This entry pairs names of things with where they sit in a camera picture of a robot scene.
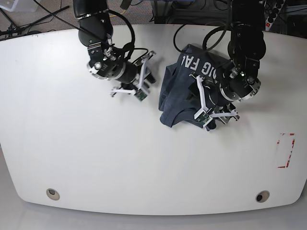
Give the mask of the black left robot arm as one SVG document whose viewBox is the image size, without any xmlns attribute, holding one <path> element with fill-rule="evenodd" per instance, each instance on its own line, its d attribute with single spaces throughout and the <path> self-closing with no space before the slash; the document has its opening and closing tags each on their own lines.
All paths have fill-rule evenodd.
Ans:
<svg viewBox="0 0 307 230">
<path fill-rule="evenodd" d="M 189 90 L 201 104 L 194 120 L 208 131 L 216 128 L 216 121 L 227 124 L 232 118 L 238 120 L 233 103 L 252 98 L 261 86 L 258 71 L 266 52 L 264 4 L 260 0 L 230 0 L 227 9 L 227 24 L 206 35 L 202 48 L 207 50 L 207 41 L 214 33 L 230 30 L 230 59 L 209 73 L 190 74 L 195 81 Z"/>
</svg>

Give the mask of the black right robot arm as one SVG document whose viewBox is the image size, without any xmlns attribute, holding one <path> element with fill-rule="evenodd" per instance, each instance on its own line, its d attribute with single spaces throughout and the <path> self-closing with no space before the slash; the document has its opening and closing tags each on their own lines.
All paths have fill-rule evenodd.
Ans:
<svg viewBox="0 0 307 230">
<path fill-rule="evenodd" d="M 97 79 L 115 80 L 120 83 L 111 90 L 111 96 L 125 93 L 143 101 L 150 93 L 150 86 L 156 82 L 148 61 L 154 51 L 144 49 L 145 53 L 130 62 L 135 47 L 135 32 L 130 22 L 119 13 L 109 9 L 105 0 L 73 1 L 75 18 L 79 23 L 79 40 L 87 47 L 90 60 L 87 68 Z M 131 41 L 118 48 L 112 41 L 113 26 L 110 17 L 118 16 L 128 26 Z"/>
</svg>

